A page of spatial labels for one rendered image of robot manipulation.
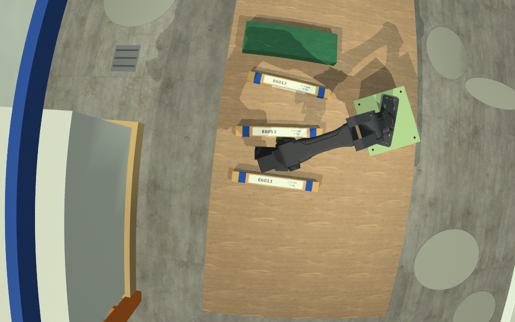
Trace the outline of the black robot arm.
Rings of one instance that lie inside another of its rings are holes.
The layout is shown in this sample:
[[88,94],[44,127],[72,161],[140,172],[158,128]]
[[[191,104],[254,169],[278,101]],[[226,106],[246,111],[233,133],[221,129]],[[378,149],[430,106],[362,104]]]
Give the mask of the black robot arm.
[[[398,98],[383,95],[380,112],[372,110],[348,117],[347,123],[341,127],[315,137],[289,140],[277,143],[275,147],[255,146],[254,159],[257,160],[261,173],[283,165],[289,171],[294,171],[300,169],[300,163],[332,149],[355,146],[357,152],[373,145],[390,147],[398,106]],[[360,139],[355,128],[357,125],[362,137]]]

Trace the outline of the tan welding electrode pack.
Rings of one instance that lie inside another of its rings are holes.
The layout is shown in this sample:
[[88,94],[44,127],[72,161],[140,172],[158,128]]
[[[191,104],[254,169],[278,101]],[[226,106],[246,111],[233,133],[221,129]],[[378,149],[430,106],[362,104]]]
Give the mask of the tan welding electrode pack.
[[322,128],[236,126],[236,137],[293,137],[312,138],[323,134]]
[[331,90],[326,88],[258,72],[248,71],[247,82],[284,89],[325,100],[329,100],[331,96]]
[[318,192],[319,182],[263,174],[232,171],[232,181],[262,186]]

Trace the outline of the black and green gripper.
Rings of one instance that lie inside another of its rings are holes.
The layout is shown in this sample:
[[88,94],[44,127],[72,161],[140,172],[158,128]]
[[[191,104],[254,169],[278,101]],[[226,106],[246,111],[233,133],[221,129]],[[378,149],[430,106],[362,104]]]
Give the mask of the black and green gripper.
[[[292,141],[295,141],[296,138],[295,137],[279,137],[277,136],[276,137],[276,144],[281,144],[281,143],[284,143],[284,142],[287,142],[289,140],[292,140]],[[275,171],[282,171],[282,172],[290,172],[290,170],[286,167],[283,166],[279,166],[278,168],[275,168],[274,169]]]

